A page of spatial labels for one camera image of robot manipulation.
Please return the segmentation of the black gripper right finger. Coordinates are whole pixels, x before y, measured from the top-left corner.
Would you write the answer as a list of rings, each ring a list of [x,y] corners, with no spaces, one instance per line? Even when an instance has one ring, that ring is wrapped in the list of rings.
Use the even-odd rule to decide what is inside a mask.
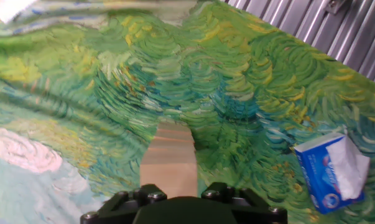
[[[224,182],[214,182],[201,198],[223,205],[238,224],[287,224],[287,210],[272,207],[253,190],[237,189]]]

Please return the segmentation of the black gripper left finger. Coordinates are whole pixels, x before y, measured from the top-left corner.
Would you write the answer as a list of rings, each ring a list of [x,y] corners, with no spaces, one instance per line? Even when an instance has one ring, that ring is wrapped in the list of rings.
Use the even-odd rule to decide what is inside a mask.
[[[138,211],[146,205],[167,200],[155,184],[143,185],[132,191],[115,193],[97,211],[80,217],[80,224],[132,224]]]

